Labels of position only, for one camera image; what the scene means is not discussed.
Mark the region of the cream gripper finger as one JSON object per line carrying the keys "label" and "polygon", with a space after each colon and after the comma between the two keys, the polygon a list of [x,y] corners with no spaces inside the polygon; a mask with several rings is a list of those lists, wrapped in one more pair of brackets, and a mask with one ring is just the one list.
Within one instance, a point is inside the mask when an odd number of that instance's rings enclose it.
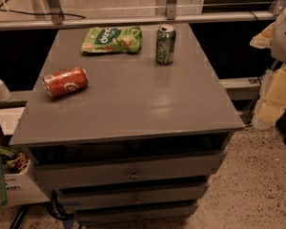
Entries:
{"label": "cream gripper finger", "polygon": [[261,80],[252,125],[259,130],[273,127],[286,111],[286,63],[276,71],[267,70]]}
{"label": "cream gripper finger", "polygon": [[270,24],[262,32],[254,36],[250,41],[250,45],[258,49],[270,49],[274,25],[275,23]]}

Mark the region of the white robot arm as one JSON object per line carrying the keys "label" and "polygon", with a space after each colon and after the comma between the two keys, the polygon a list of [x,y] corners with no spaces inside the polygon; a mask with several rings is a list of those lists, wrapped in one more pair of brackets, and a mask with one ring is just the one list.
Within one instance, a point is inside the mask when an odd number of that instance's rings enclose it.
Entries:
{"label": "white robot arm", "polygon": [[286,8],[276,21],[254,36],[250,45],[269,49],[271,56],[282,63],[278,70],[270,69],[261,79],[252,125],[259,130],[274,126],[286,111]]}

